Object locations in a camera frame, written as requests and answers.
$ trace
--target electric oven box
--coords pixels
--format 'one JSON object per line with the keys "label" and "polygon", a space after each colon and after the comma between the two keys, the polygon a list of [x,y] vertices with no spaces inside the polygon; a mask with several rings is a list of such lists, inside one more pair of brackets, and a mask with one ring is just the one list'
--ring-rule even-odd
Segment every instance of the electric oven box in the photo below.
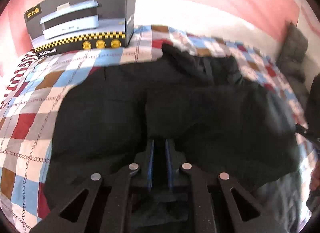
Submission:
{"label": "electric oven box", "polygon": [[73,50],[127,47],[136,0],[44,0],[24,13],[39,58]]}

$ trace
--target metal rivet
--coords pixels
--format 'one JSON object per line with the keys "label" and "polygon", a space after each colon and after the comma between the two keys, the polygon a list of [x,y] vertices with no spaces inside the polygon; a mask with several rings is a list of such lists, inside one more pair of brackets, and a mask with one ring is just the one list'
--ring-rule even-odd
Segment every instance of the metal rivet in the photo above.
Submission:
{"label": "metal rivet", "polygon": [[100,180],[101,179],[101,175],[100,173],[94,173],[91,175],[91,179],[92,180]]}
{"label": "metal rivet", "polygon": [[190,170],[192,168],[192,165],[188,162],[185,162],[184,164],[181,165],[181,167],[185,170]]}
{"label": "metal rivet", "polygon": [[139,165],[136,163],[129,164],[130,170],[137,170],[138,168],[139,168]]}
{"label": "metal rivet", "polygon": [[226,172],[222,172],[219,174],[220,179],[222,180],[228,180],[230,178],[229,174]]}

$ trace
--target blue square pattern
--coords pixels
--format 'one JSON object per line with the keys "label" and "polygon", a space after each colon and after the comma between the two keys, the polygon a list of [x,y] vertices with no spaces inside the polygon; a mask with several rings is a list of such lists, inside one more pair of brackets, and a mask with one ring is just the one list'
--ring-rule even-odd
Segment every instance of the blue square pattern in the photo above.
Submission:
{"label": "blue square pattern", "polygon": [[[11,202],[14,204],[23,207],[23,186],[24,178],[16,175],[16,180],[13,186]],[[39,192],[39,183],[31,180],[26,181],[25,185],[25,196],[26,196],[26,211],[32,215],[37,216],[38,214],[38,192]]]}
{"label": "blue square pattern", "polygon": [[284,89],[284,94],[287,97],[287,100],[295,100],[297,101],[297,97],[294,93],[290,92],[288,89]]}
{"label": "blue square pattern", "polygon": [[314,150],[312,142],[306,141],[306,144],[307,144],[307,152],[312,152]]}
{"label": "blue square pattern", "polygon": [[183,36],[187,35],[187,33],[185,31],[177,30],[177,29],[174,29],[173,27],[168,27],[168,31],[169,31],[169,33],[180,32]]}
{"label": "blue square pattern", "polygon": [[251,48],[251,47],[245,47],[246,49],[247,49],[247,51],[248,51],[248,53],[249,54],[255,54],[256,52],[254,51],[254,49],[253,48]]}
{"label": "blue square pattern", "polygon": [[148,31],[151,31],[151,26],[150,25],[147,25],[147,26],[138,26],[136,28],[134,28],[133,30],[133,34],[139,34],[140,32],[148,32]]}
{"label": "blue square pattern", "polygon": [[202,39],[198,37],[192,37],[192,36],[190,36],[189,39],[193,43],[193,45],[196,46],[197,48],[207,48]]}
{"label": "blue square pattern", "polygon": [[255,71],[255,72],[256,72],[256,74],[257,74],[257,76],[258,76],[257,82],[258,82],[260,85],[263,86],[264,84],[268,83],[267,80],[266,80],[266,78],[264,77],[264,75],[263,75],[261,72],[258,72],[258,71]]}
{"label": "blue square pattern", "polygon": [[9,106],[12,106],[14,103],[15,103],[15,101],[19,101],[20,99],[18,98],[18,97],[13,97],[13,98],[11,98],[10,99],[10,101],[8,102],[8,107],[7,107],[7,109],[5,110],[5,112],[4,112],[4,116],[7,116],[8,115],[8,112],[9,112],[9,110],[11,109]]}
{"label": "blue square pattern", "polygon": [[[43,70],[43,64],[39,64],[39,65],[36,65],[35,67],[34,67],[34,69],[33,69],[33,72],[34,71],[42,71]],[[30,72],[30,74],[32,74],[32,75],[36,75],[36,74],[39,74],[39,72],[35,72],[35,73],[31,73]]]}
{"label": "blue square pattern", "polygon": [[238,46],[234,42],[228,40],[225,40],[224,42],[226,43],[226,46],[229,48],[238,48]]}
{"label": "blue square pattern", "polygon": [[76,69],[66,70],[61,74],[61,76],[53,85],[53,87],[64,87],[66,85],[78,85],[87,78],[90,70],[91,70],[91,67],[81,68],[78,70]]}
{"label": "blue square pattern", "polygon": [[241,41],[235,41],[235,45],[237,45],[237,46],[244,46],[243,42],[241,42]]}
{"label": "blue square pattern", "polygon": [[248,62],[256,62],[251,56],[250,56],[250,54],[248,53],[248,52],[245,52],[245,51],[240,51],[243,55],[244,55],[244,57],[245,57],[245,59],[246,59],[246,61],[248,61]]}
{"label": "blue square pattern", "polygon": [[123,48],[106,48],[101,50],[100,54],[96,58],[94,67],[106,67],[110,65],[119,65]]}
{"label": "blue square pattern", "polygon": [[23,95],[28,92],[32,92],[36,89],[36,87],[44,80],[44,76],[37,78],[36,80],[30,81],[29,75],[26,77],[25,82],[29,82],[26,87],[22,90],[20,95]]}
{"label": "blue square pattern", "polygon": [[299,149],[299,152],[300,152],[301,159],[302,160],[306,159],[307,158],[307,152],[306,152],[304,143],[299,144],[298,145],[298,149]]}
{"label": "blue square pattern", "polygon": [[40,70],[40,71],[37,71],[37,72],[34,72],[36,69],[33,70],[33,72],[30,72],[27,76],[26,76],[26,79],[25,79],[25,82],[28,82],[28,81],[33,81],[33,79],[38,79],[40,76],[43,76],[43,71]]}

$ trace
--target black jacket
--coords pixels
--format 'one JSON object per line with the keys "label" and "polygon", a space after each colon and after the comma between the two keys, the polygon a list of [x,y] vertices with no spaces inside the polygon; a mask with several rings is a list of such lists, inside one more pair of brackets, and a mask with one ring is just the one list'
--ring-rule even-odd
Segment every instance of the black jacket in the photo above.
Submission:
{"label": "black jacket", "polygon": [[233,57],[162,50],[154,62],[100,68],[64,98],[44,188],[50,208],[92,173],[133,162],[148,138],[175,139],[190,163],[250,191],[297,170],[294,121],[277,95],[245,80]]}

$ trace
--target plaid bedspread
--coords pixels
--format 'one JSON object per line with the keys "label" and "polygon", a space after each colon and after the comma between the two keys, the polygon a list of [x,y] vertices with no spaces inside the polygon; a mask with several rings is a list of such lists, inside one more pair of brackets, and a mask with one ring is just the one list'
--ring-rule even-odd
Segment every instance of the plaid bedspread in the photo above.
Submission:
{"label": "plaid bedspread", "polygon": [[[162,55],[163,42],[191,55],[232,54],[245,77],[277,93],[291,106],[296,121],[306,126],[303,110],[274,62],[241,42],[152,25],[136,27],[128,48],[73,51],[41,60],[30,51],[22,58],[0,111],[0,208],[20,232],[29,232],[49,213],[43,188],[55,120],[64,96],[99,67],[156,60]],[[303,227],[310,217],[305,202],[316,157],[311,143],[299,135],[297,141],[303,157]]]}

